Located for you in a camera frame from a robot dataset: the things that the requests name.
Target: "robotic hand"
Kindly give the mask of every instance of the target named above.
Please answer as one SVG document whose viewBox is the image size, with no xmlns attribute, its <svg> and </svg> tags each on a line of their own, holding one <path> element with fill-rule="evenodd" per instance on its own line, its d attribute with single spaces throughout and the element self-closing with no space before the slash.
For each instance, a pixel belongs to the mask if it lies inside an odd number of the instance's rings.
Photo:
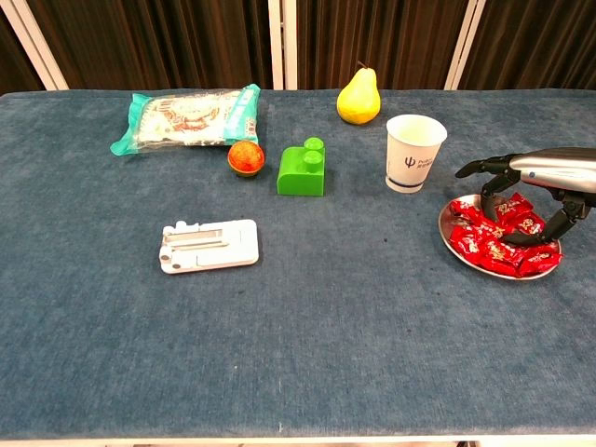
<svg viewBox="0 0 596 447">
<path fill-rule="evenodd" d="M 503 241 L 531 247 L 549 243 L 564 235 L 578 219 L 585 219 L 591 207 L 596 207 L 596 148 L 557 147 L 529 152 L 493 156 L 466 164 L 455 177 L 467 177 L 476 172 L 490 172 L 495 177 L 482 187 L 481 207 L 484 215 L 496 221 L 494 193 L 505 191 L 518 181 L 546 188 L 562 210 L 546 223 L 536 235 L 512 233 Z"/>
</svg>

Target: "food package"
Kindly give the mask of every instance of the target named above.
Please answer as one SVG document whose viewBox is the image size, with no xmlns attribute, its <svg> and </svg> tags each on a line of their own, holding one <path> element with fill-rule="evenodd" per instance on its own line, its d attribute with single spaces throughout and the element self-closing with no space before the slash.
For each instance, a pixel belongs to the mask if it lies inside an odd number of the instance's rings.
<svg viewBox="0 0 596 447">
<path fill-rule="evenodd" d="M 258 143 L 257 103 L 261 90 L 223 89 L 148 97 L 135 93 L 129 107 L 129 128 L 112 144 L 117 156 L 154 152 L 171 146 Z"/>
</svg>

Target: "paper cup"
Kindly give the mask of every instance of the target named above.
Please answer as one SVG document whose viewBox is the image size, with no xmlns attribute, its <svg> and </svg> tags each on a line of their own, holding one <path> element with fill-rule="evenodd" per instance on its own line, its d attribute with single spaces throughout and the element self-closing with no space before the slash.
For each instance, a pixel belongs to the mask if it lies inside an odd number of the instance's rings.
<svg viewBox="0 0 596 447">
<path fill-rule="evenodd" d="M 400 193 L 420 191 L 446 138 L 445 127 L 428 116 L 399 115 L 387 121 L 387 186 Z"/>
</svg>

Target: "red candy wrapper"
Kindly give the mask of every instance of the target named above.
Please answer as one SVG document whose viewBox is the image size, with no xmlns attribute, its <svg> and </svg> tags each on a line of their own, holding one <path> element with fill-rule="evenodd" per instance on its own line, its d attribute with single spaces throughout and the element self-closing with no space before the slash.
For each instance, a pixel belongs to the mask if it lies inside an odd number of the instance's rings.
<svg viewBox="0 0 596 447">
<path fill-rule="evenodd" d="M 540 250 L 546 253 L 555 253 L 559 254 L 559 244 L 557 242 L 550 242 L 549 244 L 541 245 L 539 247 L 535 247 L 535 250 Z"/>
<path fill-rule="evenodd" d="M 515 193 L 511 198 L 501 205 L 494 207 L 496 217 L 500 224 L 508 224 L 513 218 L 520 219 L 525 214 L 532 211 L 534 206 L 527 198 L 520 193 Z"/>
<path fill-rule="evenodd" d="M 529 277 L 538 273 L 546 272 L 551 267 L 559 265 L 562 254 L 549 251 L 541 251 L 542 247 L 534 247 L 528 251 L 525 259 L 518 268 L 521 277 Z"/>
<path fill-rule="evenodd" d="M 454 215 L 460 216 L 473 224 L 482 217 L 482 212 L 478 208 L 461 200 L 453 200 L 449 207 Z"/>
<path fill-rule="evenodd" d="M 485 239 L 487 237 L 496 237 L 500 239 L 504 235 L 513 233 L 514 227 L 504 226 L 499 223 L 494 223 L 488 217 L 480 215 L 478 221 L 474 223 L 474 226 L 478 230 L 479 237 Z"/>
<path fill-rule="evenodd" d="M 478 246 L 477 233 L 471 226 L 457 226 L 449 238 L 451 246 L 461 254 L 464 259 L 478 265 L 481 259 L 481 250 Z"/>
<path fill-rule="evenodd" d="M 523 214 L 522 216 L 516 216 L 509 222 L 517 230 L 526 235 L 536 235 L 544 230 L 544 221 L 533 211 Z"/>
<path fill-rule="evenodd" d="M 498 273 L 499 275 L 507 275 L 508 277 L 518 276 L 518 271 L 515 268 L 515 265 L 495 261 L 490 257 L 481 258 L 480 266 L 491 272 Z"/>
<path fill-rule="evenodd" d="M 483 257 L 490 257 L 493 261 L 511 264 L 514 267 L 522 263 L 527 251 L 524 247 L 514 247 L 493 237 L 485 239 L 481 244 Z"/>
</svg>

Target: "plate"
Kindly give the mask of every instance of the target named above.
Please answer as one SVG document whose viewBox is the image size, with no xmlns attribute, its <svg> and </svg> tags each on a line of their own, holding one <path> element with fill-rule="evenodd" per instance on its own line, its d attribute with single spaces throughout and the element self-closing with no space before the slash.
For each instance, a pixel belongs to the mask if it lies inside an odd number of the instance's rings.
<svg viewBox="0 0 596 447">
<path fill-rule="evenodd" d="M 461 200 L 463 202 L 469 203 L 470 205 L 474 205 L 478 209 L 481 207 L 480 194 L 470 194 L 469 196 L 461 196 L 455 200 Z M 503 197 L 497 197 L 495 200 L 495 204 L 499 205 L 505 201 L 506 200 Z M 537 275 L 531 275 L 530 277 L 516 278 L 516 277 L 510 277 L 509 275 L 500 275 L 498 273 L 491 272 L 490 270 L 487 270 L 483 267 L 474 265 L 473 263 L 469 262 L 461 254 L 459 254 L 457 251 L 455 251 L 455 249 L 449 243 L 449 238 L 451 237 L 451 233 L 453 232 L 454 228 L 456 226 L 463 225 L 466 223 L 466 221 L 464 221 L 462 218 L 454 216 L 451 213 L 451 209 L 449 208 L 450 203 L 451 203 L 451 201 L 447 205 L 445 205 L 445 207 L 440 211 L 439 232 L 440 232 L 440 236 L 442 237 L 443 242 L 445 243 L 447 248 L 451 251 L 451 253 L 453 253 L 455 256 L 457 256 L 457 258 L 464 264 L 467 264 L 470 267 L 475 268 L 476 270 L 480 270 L 481 272 L 491 275 L 493 277 L 510 279 L 513 281 L 529 281 L 532 279 L 542 278 L 542 277 L 545 277 L 546 275 L 548 275 L 550 272 L 552 272 L 555 268 L 557 268 L 557 265 L 554 265 L 549 270 L 546 270 L 546 271 L 539 273 Z M 558 240 L 557 240 L 557 245 L 559 246 L 559 253 L 562 254 L 561 242 Z"/>
</svg>

